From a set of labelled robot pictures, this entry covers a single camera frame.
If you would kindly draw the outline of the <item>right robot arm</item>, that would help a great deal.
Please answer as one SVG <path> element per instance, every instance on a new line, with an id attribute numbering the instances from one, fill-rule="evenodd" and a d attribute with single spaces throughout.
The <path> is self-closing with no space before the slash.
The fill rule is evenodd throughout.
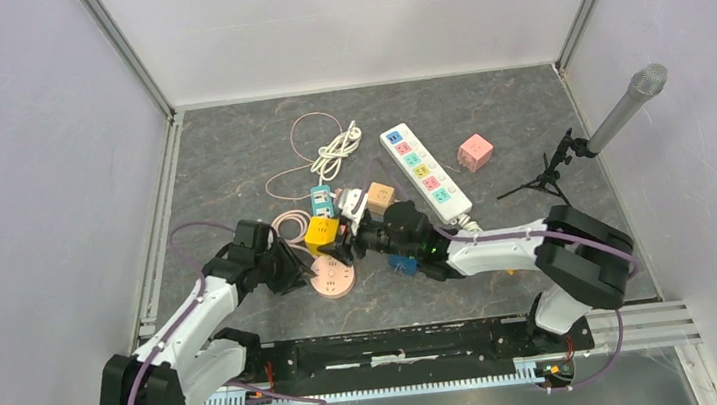
<path id="1" fill-rule="evenodd" d="M 459 231 L 434 225 L 411 201 L 390 206 L 382 220 L 341 217 L 338 234 L 321 253 L 351 266 L 369 252 L 413 259 L 437 281 L 477 274 L 539 271 L 551 281 L 536 298 L 526 326 L 536 350 L 553 351 L 594 309 L 619 309 L 638 270 L 632 237 L 572 206 L 513 228 Z"/>

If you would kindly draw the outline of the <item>pink cube plug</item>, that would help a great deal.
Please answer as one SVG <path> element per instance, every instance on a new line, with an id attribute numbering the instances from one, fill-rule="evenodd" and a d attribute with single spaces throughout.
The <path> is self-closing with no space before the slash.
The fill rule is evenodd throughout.
<path id="1" fill-rule="evenodd" d="M 492 156 L 494 147 L 480 134 L 473 134 L 458 148 L 459 165 L 470 172 L 477 172 Z"/>

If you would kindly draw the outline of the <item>yellow cube plug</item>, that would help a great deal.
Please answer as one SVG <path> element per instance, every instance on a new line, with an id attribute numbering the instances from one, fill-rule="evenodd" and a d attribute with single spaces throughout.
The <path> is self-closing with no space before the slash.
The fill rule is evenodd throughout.
<path id="1" fill-rule="evenodd" d="M 305 232 L 304 244 L 313 256 L 321 255 L 319 249 L 331 245 L 339 233 L 340 222 L 337 218 L 314 216 Z"/>

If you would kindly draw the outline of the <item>beige dragon cube plug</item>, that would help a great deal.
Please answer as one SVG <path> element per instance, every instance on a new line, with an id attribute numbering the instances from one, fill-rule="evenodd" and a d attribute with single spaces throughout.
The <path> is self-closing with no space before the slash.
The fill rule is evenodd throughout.
<path id="1" fill-rule="evenodd" d="M 395 189 L 392 186 L 371 182 L 367 190 L 367 209 L 375 215 L 383 215 L 395 201 Z"/>

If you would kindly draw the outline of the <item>teal usb power strip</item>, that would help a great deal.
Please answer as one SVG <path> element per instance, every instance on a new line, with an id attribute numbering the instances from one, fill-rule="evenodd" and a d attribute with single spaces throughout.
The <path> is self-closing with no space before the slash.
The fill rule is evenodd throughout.
<path id="1" fill-rule="evenodd" d="M 310 196 L 312 216 L 331 219 L 335 215 L 333 194 L 327 185 L 320 184 L 319 186 L 312 187 L 310 189 Z"/>

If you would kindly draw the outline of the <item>blue cube plug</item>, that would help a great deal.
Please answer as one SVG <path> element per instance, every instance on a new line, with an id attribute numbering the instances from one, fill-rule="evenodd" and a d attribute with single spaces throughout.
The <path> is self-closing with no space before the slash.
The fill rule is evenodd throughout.
<path id="1" fill-rule="evenodd" d="M 388 257 L 388 266 L 390 266 L 396 273 L 402 273 L 406 276 L 414 276 L 418 270 L 415 258 L 404 257 L 401 255 L 390 255 Z"/>

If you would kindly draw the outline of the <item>white power strip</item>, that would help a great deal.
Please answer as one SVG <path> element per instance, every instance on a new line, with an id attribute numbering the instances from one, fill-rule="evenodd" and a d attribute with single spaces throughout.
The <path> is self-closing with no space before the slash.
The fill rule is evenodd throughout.
<path id="1" fill-rule="evenodd" d="M 407 124 L 393 126 L 379 140 L 443 224 L 469 218 L 472 202 Z"/>

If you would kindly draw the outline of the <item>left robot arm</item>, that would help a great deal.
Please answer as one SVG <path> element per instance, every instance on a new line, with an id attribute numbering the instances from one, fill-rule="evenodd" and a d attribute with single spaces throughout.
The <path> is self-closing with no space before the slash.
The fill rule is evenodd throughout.
<path id="1" fill-rule="evenodd" d="M 205 264 L 182 257 L 197 278 L 187 299 L 145 344 L 111 356 L 99 405 L 202 405 L 230 380 L 250 383 L 262 375 L 258 336 L 219 324 L 259 285 L 287 294 L 313 272 L 266 222 L 218 227 L 230 230 L 232 241 Z"/>

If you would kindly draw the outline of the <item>pink shape sorter toy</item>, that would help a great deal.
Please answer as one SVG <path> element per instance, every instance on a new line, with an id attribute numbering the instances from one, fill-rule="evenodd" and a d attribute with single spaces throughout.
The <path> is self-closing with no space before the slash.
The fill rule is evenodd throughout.
<path id="1" fill-rule="evenodd" d="M 310 278 L 311 287 L 323 298 L 342 298 L 356 282 L 356 273 L 352 267 L 327 255 L 317 257 L 311 271 L 314 273 Z"/>

